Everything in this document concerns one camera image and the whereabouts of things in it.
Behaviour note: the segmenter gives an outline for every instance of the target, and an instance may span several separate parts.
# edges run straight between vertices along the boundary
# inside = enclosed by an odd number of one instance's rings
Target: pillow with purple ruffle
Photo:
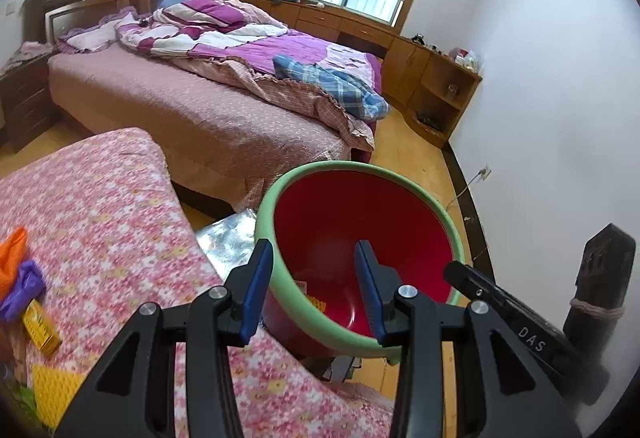
[[[64,54],[92,54],[107,49],[116,41],[116,29],[138,24],[142,15],[135,7],[125,7],[118,14],[110,14],[95,27],[73,28],[58,38],[58,49]]]

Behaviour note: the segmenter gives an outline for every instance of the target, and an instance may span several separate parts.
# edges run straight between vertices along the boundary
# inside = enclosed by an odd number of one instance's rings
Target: bucket
[[[447,263],[464,260],[453,221],[418,185],[374,165],[322,161],[285,174],[260,205],[255,238],[273,244],[265,326],[298,357],[399,357],[371,336],[355,273],[359,240],[434,301],[460,296],[442,277]]]

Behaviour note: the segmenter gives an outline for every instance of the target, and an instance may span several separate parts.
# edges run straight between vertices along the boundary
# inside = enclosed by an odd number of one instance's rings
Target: purple bag
[[[24,261],[18,267],[18,278],[14,287],[0,304],[0,320],[11,322],[18,319],[29,303],[43,290],[42,272],[35,261]]]

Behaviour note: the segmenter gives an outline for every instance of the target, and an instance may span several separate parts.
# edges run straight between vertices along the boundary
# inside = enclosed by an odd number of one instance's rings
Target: power outlet
[[[489,167],[489,164],[487,164],[486,166],[484,166],[480,171],[480,176],[482,177],[482,180],[486,180],[487,177],[491,174],[491,168]]]

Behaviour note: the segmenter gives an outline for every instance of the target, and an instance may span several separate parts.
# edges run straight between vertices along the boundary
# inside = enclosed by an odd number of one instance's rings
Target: triangular cutout
[[[510,345],[498,332],[491,332],[490,338],[502,394],[510,395],[532,391],[536,387],[536,382]]]
[[[98,380],[96,389],[100,392],[127,396],[131,389],[133,365],[136,361],[140,334],[133,333],[127,338],[118,354],[113,357],[111,364]]]

